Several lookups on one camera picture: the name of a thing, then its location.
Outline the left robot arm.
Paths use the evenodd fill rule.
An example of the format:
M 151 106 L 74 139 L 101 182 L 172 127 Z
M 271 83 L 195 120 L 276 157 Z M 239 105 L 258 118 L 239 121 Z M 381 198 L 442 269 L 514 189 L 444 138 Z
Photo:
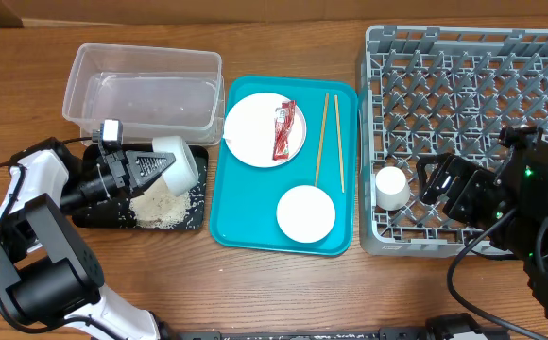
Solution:
M 0 206 L 0 315 L 28 334 L 65 327 L 93 339 L 173 339 L 164 321 L 106 284 L 68 219 L 141 195 L 183 157 L 173 147 L 145 151 L 120 139 L 94 144 L 97 155 L 78 158 L 51 137 L 4 162 L 11 183 Z

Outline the pink-white bowl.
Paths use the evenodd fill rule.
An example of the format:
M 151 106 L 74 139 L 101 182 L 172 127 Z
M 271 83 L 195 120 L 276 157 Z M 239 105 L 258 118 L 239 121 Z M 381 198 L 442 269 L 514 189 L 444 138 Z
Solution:
M 332 231 L 336 211 L 332 199 L 323 190 L 300 185 L 283 194 L 277 205 L 276 219 L 289 239 L 312 244 Z

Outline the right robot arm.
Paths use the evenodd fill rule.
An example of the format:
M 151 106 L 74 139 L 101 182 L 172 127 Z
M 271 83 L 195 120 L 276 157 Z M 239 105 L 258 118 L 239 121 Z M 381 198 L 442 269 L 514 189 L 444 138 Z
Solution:
M 454 288 L 454 271 L 484 239 L 522 261 L 533 297 L 548 319 L 548 142 L 539 127 L 504 127 L 499 143 L 507 157 L 495 172 L 452 153 L 420 158 L 416 164 L 420 201 L 447 198 L 444 214 L 479 229 L 455 256 L 447 272 L 453 298 L 470 312 L 532 339 L 539 334 L 464 299 Z

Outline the grey bowl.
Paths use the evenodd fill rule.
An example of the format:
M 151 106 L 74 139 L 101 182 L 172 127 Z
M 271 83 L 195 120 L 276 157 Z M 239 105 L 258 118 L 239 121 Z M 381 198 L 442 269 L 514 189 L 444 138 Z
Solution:
M 180 136 L 158 137 L 152 140 L 154 152 L 169 153 L 174 162 L 163 173 L 162 178 L 174 196 L 181 196 L 198 183 L 198 170 L 188 144 Z

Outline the red snack wrapper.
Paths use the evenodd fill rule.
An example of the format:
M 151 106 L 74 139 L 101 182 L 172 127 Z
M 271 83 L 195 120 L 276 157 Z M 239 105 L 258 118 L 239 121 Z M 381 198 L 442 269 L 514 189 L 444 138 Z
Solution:
M 286 160 L 289 157 L 288 138 L 294 124 L 296 106 L 295 100 L 288 100 L 276 109 L 273 161 Z

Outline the white cup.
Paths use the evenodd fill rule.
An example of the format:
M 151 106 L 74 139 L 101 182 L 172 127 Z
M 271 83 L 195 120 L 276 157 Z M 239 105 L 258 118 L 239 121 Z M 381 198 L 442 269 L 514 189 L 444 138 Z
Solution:
M 376 204 L 386 211 L 402 208 L 410 198 L 404 172 L 395 166 L 382 168 L 375 177 Z

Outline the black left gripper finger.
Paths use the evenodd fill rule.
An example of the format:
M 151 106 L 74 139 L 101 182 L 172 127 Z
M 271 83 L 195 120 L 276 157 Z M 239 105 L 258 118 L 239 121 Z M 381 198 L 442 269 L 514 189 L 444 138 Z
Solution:
M 147 191 L 159 177 L 151 178 L 149 180 L 140 180 L 137 181 L 133 178 L 130 179 L 129 184 L 129 195 L 130 196 L 141 196 Z
M 129 172 L 135 179 L 154 179 L 171 166 L 176 158 L 173 153 L 126 151 Z

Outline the wooden chopstick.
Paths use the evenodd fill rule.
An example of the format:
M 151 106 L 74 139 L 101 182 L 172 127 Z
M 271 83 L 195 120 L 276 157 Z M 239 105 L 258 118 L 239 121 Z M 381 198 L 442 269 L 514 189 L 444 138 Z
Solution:
M 341 124 L 340 124 L 339 99 L 338 99 L 338 95 L 336 94 L 334 95 L 334 111 L 335 111 L 336 138 L 337 138 L 339 171 L 340 171 L 340 185 L 341 185 L 341 192 L 345 193 L 345 167 L 344 167 L 343 144 L 342 144 L 342 134 L 341 134 Z
M 325 137 L 325 131 L 326 131 L 327 114 L 328 114 L 328 108 L 329 108 L 329 98 L 330 98 L 329 93 L 325 93 L 319 140 L 318 140 L 318 150 L 317 150 L 317 166 L 316 166 L 315 184 L 314 184 L 316 187 L 318 186 L 318 180 L 319 180 L 319 174 L 320 174 L 322 149 L 323 149 L 323 143 L 324 143 L 324 137 Z

